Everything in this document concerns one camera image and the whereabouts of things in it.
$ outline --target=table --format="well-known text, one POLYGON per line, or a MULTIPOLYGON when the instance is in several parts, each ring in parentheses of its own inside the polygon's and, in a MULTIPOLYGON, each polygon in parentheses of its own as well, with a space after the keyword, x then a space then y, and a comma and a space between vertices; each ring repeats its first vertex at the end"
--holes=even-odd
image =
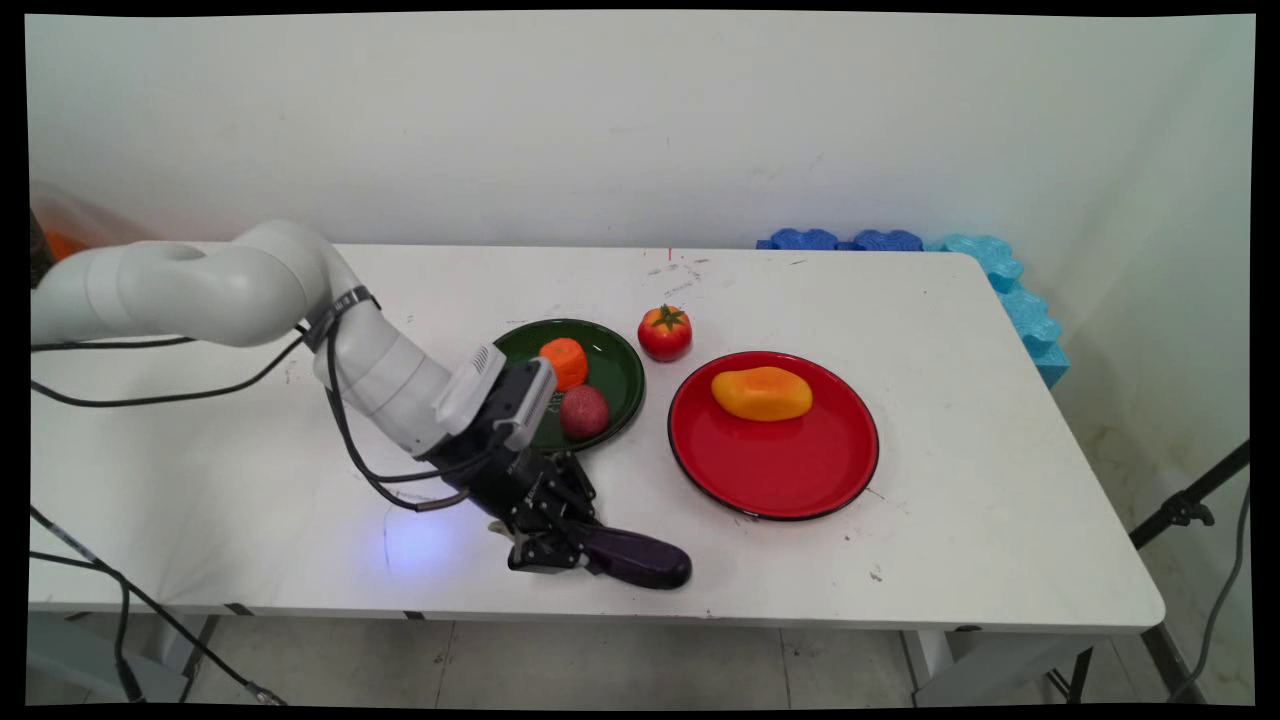
MULTIPOLYGON (((1164 602, 977 261, 940 252, 343 245, 385 315, 445 366, 506 331, 582 318, 634 345, 643 313, 689 311, 682 360, 644 359, 631 425, 586 451, 607 524, 666 539, 690 583, 645 591, 506 568, 465 503, 415 515, 347 457, 305 348, 259 386, 196 402, 83 410, 32 393, 32 502, 189 615, 726 623, 906 632, 918 705, 983 702, 1138 633, 1164 602), (805 523, 753 520, 682 474, 666 420, 681 380, 742 350, 844 378, 881 439, 869 491, 805 523), (943 635, 957 629, 968 635, 943 635), (974 644, 956 657, 957 641, 974 644)), ((32 377, 81 397, 212 388, 285 345, 51 352, 32 377)), ((420 469, 364 418, 379 473, 420 469)), ((439 497, 443 484, 399 486, 439 497)), ((68 552, 32 524, 31 547, 68 552)), ((111 610, 108 578, 32 561, 28 609, 111 610)))

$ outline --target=yellow toy mango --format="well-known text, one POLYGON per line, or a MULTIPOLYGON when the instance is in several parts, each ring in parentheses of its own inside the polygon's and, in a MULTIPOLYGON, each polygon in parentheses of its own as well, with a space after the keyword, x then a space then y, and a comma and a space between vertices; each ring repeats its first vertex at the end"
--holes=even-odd
POLYGON ((773 366, 719 373, 712 378, 712 396, 730 415, 760 423, 799 418, 813 407, 809 383, 773 366))

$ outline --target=black cable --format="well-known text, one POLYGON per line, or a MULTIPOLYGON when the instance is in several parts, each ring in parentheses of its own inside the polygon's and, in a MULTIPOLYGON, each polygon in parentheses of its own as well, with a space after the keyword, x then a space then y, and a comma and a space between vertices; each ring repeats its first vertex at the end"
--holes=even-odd
MULTIPOLYGON (((232 666, 228 665, 225 661, 223 661, 223 659, 219 657, 216 652, 214 652, 212 650, 210 650, 209 646, 206 646, 204 642, 200 641, 200 638, 197 638, 195 634, 192 634, 191 630, 188 630, 186 626, 183 626, 183 624, 179 623, 177 618, 174 618, 173 615, 170 615, 169 611, 165 610, 159 602, 151 600, 151 596, 148 596, 147 593, 142 592, 142 588, 140 588, 138 585, 131 583, 129 579, 125 578, 119 570, 116 570, 115 568, 111 568, 110 565, 108 565, 106 562, 104 562, 101 559, 99 559, 96 555, 93 555, 87 547, 84 547, 83 544, 81 544, 76 538, 70 537, 65 530, 63 530, 60 527, 58 527, 56 524, 54 524, 52 520, 50 520, 49 518, 45 518, 45 515, 42 512, 40 512, 40 510, 36 510, 35 505, 31 506, 31 516, 37 523, 40 523, 45 529, 47 529, 50 533, 52 533, 59 539, 61 539, 64 543, 67 543, 72 550, 74 550, 77 553, 79 553, 81 556, 83 556, 87 560, 87 562, 86 561, 81 561, 81 560, 73 560, 70 557, 59 557, 58 555, 49 555, 49 553, 38 552, 38 551, 35 551, 35 550, 28 550, 27 551, 27 555, 29 557, 35 557, 37 560, 44 560, 46 562, 56 562, 59 565, 70 565, 73 568, 83 568, 86 570, 95 570, 95 571, 110 575, 111 578, 115 578, 115 580, 118 583, 120 583, 120 587, 122 587, 122 589, 124 589, 124 593, 125 593, 124 594, 124 602, 122 603, 122 606, 123 606, 122 616, 128 615, 128 609, 129 609, 128 593, 132 592, 133 594, 138 596, 138 600, 141 600, 142 602, 147 603, 147 606, 151 607, 151 610, 154 610, 156 612, 156 615, 159 615, 161 619, 164 619, 164 621, 166 621, 170 625, 173 625, 173 628, 175 630, 178 630, 178 634, 180 634, 183 638, 186 638, 187 642, 189 642, 192 644, 192 647, 197 648, 198 652, 204 653, 211 661, 214 661, 214 665, 218 665, 224 673, 227 673, 227 675, 230 679, 236 680, 237 683, 241 684, 241 687, 243 687, 248 692, 253 693, 255 697, 257 697, 259 702, 261 702, 264 705, 285 705, 285 702, 283 700, 280 700, 279 696, 276 696, 275 693, 273 693, 271 691, 269 691, 266 688, 262 688, 262 687, 255 684, 253 682, 246 679, 243 675, 241 675, 234 669, 232 669, 232 666)), ((122 629, 118 629, 118 632, 116 632, 116 643, 118 644, 123 644, 123 639, 124 639, 123 623, 122 623, 120 628, 122 629)), ((128 670, 128 664, 124 662, 123 650, 120 650, 119 647, 116 650, 119 651, 118 655, 116 655, 116 657, 118 657, 118 667, 123 666, 128 671, 128 676, 132 678, 132 670, 128 670)), ((125 692, 128 693, 129 685, 128 685, 128 680, 125 678, 122 678, 122 684, 124 684, 125 692)), ((137 685, 137 680, 136 679, 133 680, 133 684, 137 685)))
MULTIPOLYGON (((200 638, 197 638, 189 630, 187 630, 187 628, 184 628, 182 625, 182 623, 178 621, 177 618, 174 618, 173 615, 170 615, 168 610, 165 610, 163 606, 160 606, 160 603, 157 603, 156 601, 151 600, 151 597, 147 593, 142 592, 138 588, 138 585, 134 585, 132 582, 128 580, 128 578, 125 578, 124 575, 122 575, 118 570, 115 570, 110 565, 108 565, 108 564, 105 564, 102 561, 99 561, 96 564, 95 562, 83 562, 81 560, 74 560, 74 559, 70 559, 70 557, 59 557, 58 555, 49 555, 49 553, 45 553, 45 552, 37 552, 35 550, 27 551, 27 555, 29 557, 35 557, 36 560, 44 560, 46 562, 56 562, 59 565, 70 565, 72 568, 83 568, 84 570, 96 570, 99 573, 102 573, 102 574, 106 574, 106 575, 110 575, 110 577, 115 578, 116 580, 119 580, 123 584, 124 588, 127 588, 128 592, 132 592, 133 594, 138 596, 138 600, 141 600, 142 602, 147 603, 147 606, 150 606, 151 610, 155 610, 156 615, 159 615, 160 618, 163 618, 170 625, 173 625, 174 629, 178 630, 179 634, 182 634, 182 637, 187 638, 187 642, 189 642, 193 647, 196 647, 202 655, 209 656, 209 659, 214 661, 214 665, 218 665, 219 667, 221 667, 221 670, 224 673, 227 673, 227 675, 230 676, 230 679, 236 680, 241 685, 247 685, 248 684, 248 680, 246 680, 243 675, 241 675, 234 669, 232 669, 232 666, 228 665, 225 661, 223 661, 221 657, 218 657, 218 653, 215 653, 212 650, 210 650, 209 646, 206 646, 205 643, 200 642, 200 638)), ((125 610, 128 609, 128 600, 124 601, 124 609, 125 610)))
POLYGON ((35 550, 28 551, 31 557, 37 560, 47 560, 50 562, 58 562, 61 565, 72 565, 74 568, 83 568, 86 570, 96 570, 110 575, 120 584, 120 619, 115 624, 115 642, 111 644, 111 655, 115 657, 115 674, 120 680, 120 687, 124 688, 124 696, 129 702, 146 702, 142 697, 142 687, 138 684, 137 676, 133 675, 133 669, 129 667, 128 661, 124 659, 124 633, 128 628, 129 621, 129 584, 119 573, 113 573, 110 568, 105 564, 95 565, 92 562, 82 562, 79 560, 72 560, 70 557, 59 557, 56 555, 46 555, 44 552, 36 552, 35 550))
POLYGON ((124 342, 50 342, 45 345, 32 345, 32 352, 46 352, 50 350, 141 350, 143 347, 169 347, 172 345, 184 345, 196 342, 193 337, 170 337, 166 340, 141 340, 124 342))
MULTIPOLYGON (((247 379, 247 380, 244 380, 242 383, 237 383, 237 384, 223 387, 223 388, 218 388, 218 389, 206 389, 206 391, 202 391, 202 392, 187 392, 187 393, 180 393, 180 395, 159 395, 159 396, 155 396, 155 397, 138 397, 138 398, 134 398, 134 400, 81 400, 78 397, 70 397, 70 396, 63 395, 63 393, 60 393, 60 392, 58 392, 55 389, 50 389, 49 387, 45 387, 45 386, 37 383, 36 380, 31 380, 31 389, 38 392, 40 395, 44 395, 45 397, 56 400, 58 402, 64 402, 67 405, 74 405, 76 407, 136 407, 136 406, 140 406, 140 405, 159 405, 161 402, 179 402, 179 401, 183 401, 183 400, 204 400, 206 397, 216 397, 219 395, 230 395, 233 392, 242 391, 242 389, 244 389, 244 388, 247 388, 247 387, 257 383, 262 378, 265 378, 268 375, 268 373, 270 373, 271 370, 274 370, 275 366, 279 365, 280 361, 285 359, 285 356, 288 356, 291 352, 294 351, 294 348, 297 348, 300 345, 302 345, 302 341, 306 337, 306 332, 307 332, 306 328, 303 328, 302 325, 294 325, 293 329, 296 329, 296 331, 298 331, 298 333, 301 333, 300 337, 297 340, 294 340, 293 342, 291 342, 289 346, 285 347, 283 352, 280 352, 279 355, 276 355, 275 360, 271 360, 271 363, 266 368, 262 368, 262 370, 260 373, 257 373, 256 375, 253 375, 252 378, 250 378, 250 379, 247 379)), ((44 350, 102 350, 102 348, 106 348, 106 350, 120 350, 120 348, 138 348, 138 347, 163 347, 163 346, 166 346, 166 345, 179 345, 180 342, 187 342, 187 341, 189 341, 189 338, 174 338, 174 340, 170 340, 170 341, 145 341, 145 342, 138 342, 138 343, 124 343, 124 342, 118 342, 118 343, 105 343, 105 342, 104 343, 93 343, 93 342, 90 342, 90 343, 58 343, 60 346, 74 346, 74 347, 50 347, 50 346, 33 345, 31 347, 31 351, 32 352, 38 352, 40 351, 38 348, 44 348, 44 350)))
POLYGON ((1222 591, 1217 593, 1217 601, 1213 602, 1213 610, 1208 614, 1208 621, 1204 624, 1204 639, 1201 641, 1201 656, 1199 661, 1196 662, 1196 669, 1192 674, 1183 680, 1174 694, 1169 696, 1165 702, 1178 702, 1188 688, 1199 678, 1201 673, 1204 671, 1204 665, 1208 662, 1208 642, 1213 637, 1213 624, 1217 621, 1217 614, 1222 610, 1222 603, 1226 602, 1226 593, 1231 592, 1231 585, 1235 584, 1235 578, 1240 574, 1240 566, 1244 565, 1244 520, 1249 516, 1249 489, 1253 483, 1244 487, 1244 502, 1240 503, 1240 519, 1235 524, 1235 564, 1231 566, 1231 574, 1226 577, 1226 583, 1222 584, 1222 591))
POLYGON ((370 470, 369 465, 365 464, 365 459, 360 456, 360 450, 356 448, 356 443, 351 437, 351 427, 347 424, 347 410, 346 407, 343 407, 342 398, 334 389, 332 389, 338 387, 338 364, 337 364, 338 354, 335 346, 338 337, 338 327, 340 325, 340 323, 342 323, 340 318, 334 319, 333 325, 329 327, 329 337, 326 338, 328 347, 325 348, 325 359, 328 360, 329 364, 329 387, 325 388, 325 395, 329 397, 329 409, 333 411, 333 419, 338 424, 338 432, 342 434, 343 445, 347 446, 347 455, 351 456, 351 461, 356 465, 356 468, 365 477, 365 479, 369 480, 369 484, 372 486, 375 491, 378 491, 379 495, 381 495, 384 498, 387 498, 387 501, 398 507, 404 507, 406 510, 413 510, 417 512, 428 512, 431 510, 443 510, 445 507, 452 507, 453 505, 457 505, 463 500, 466 500, 470 496, 470 491, 467 488, 462 488, 456 495, 442 500, 431 500, 417 503, 407 502, 404 500, 401 500, 393 492, 384 488, 383 484, 426 480, 430 478, 438 478, 447 473, 454 473, 458 470, 472 468, 488 460, 494 452, 493 447, 476 455, 475 457, 458 462, 457 465, 449 468, 439 468, 425 473, 413 473, 410 475, 379 475, 378 473, 370 470))

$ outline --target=orange object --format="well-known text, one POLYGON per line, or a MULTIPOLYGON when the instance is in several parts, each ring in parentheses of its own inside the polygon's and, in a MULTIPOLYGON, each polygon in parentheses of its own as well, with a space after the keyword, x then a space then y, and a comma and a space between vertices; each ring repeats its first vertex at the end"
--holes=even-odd
POLYGON ((552 361, 556 370, 556 389, 564 392, 586 382, 586 352, 576 340, 558 337, 538 351, 552 361))
POLYGON ((804 378, 769 365, 719 373, 712 378, 712 397, 730 415, 760 423, 799 418, 813 407, 804 378))
POLYGON ((65 234, 49 231, 45 233, 45 241, 49 242, 49 250, 54 254, 54 261, 65 260, 72 255, 76 255, 81 250, 84 250, 84 245, 77 240, 72 240, 65 234))

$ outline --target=white wall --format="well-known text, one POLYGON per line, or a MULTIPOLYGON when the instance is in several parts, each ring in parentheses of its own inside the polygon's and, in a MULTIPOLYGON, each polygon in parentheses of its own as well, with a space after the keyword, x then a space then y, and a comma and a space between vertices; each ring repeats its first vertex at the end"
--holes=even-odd
MULTIPOLYGON (((91 241, 273 217, 346 242, 1000 234, 1064 322, 1055 395, 1132 524, 1248 434, 1254 24, 28 17, 29 174, 61 200, 50 222, 91 241)), ((1231 492, 1216 528, 1146 552, 1189 659, 1230 562, 1231 492)), ((1252 701, 1248 588, 1220 621, 1213 698, 1252 701)))
POLYGON ((31 178, 152 236, 748 247, 993 232, 1061 272, 1203 18, 27 19, 31 178))
MULTIPOLYGON (((1253 50, 1253 19, 1219 26, 1098 218, 1097 250, 1059 287, 1076 322, 1053 395, 1128 528, 1249 437, 1253 50)), ((1143 551, 1188 664, 1234 560, 1248 477, 1208 498, 1215 527, 1171 528, 1143 551)), ((1201 682, 1211 702, 1254 701, 1249 570, 1215 629, 1201 682)))

